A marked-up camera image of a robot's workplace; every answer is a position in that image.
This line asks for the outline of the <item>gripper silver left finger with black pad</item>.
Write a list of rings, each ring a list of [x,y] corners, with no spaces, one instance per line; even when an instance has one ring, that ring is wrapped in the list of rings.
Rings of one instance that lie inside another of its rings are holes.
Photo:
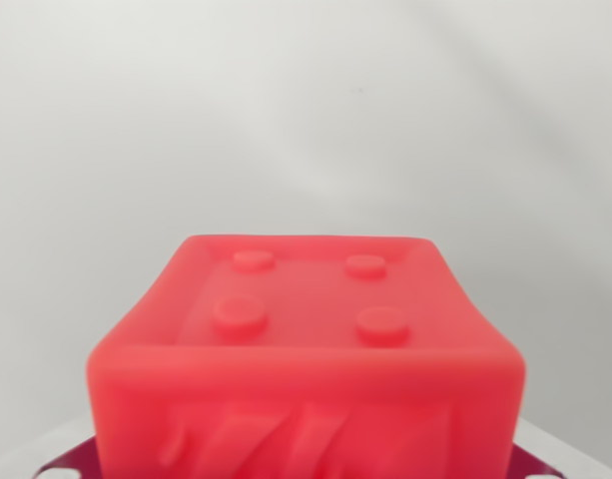
[[[102,478],[90,413],[59,424],[34,440],[31,478]]]

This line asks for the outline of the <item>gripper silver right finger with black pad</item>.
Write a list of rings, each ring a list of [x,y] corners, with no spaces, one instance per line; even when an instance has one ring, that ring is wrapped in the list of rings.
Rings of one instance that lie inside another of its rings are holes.
[[[508,478],[612,478],[612,469],[520,418]]]

